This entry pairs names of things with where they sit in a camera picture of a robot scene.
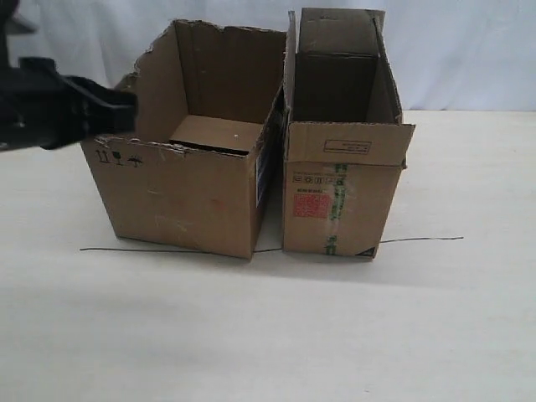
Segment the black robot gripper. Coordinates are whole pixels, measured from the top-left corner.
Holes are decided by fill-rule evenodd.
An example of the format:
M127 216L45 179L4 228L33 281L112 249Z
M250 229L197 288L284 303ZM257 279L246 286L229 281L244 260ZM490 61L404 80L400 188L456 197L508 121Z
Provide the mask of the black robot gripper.
M18 1L1 2L1 150L55 150L103 134L135 129L137 96L93 80L62 75L53 59L23 57L11 65L8 37L32 34L16 15Z

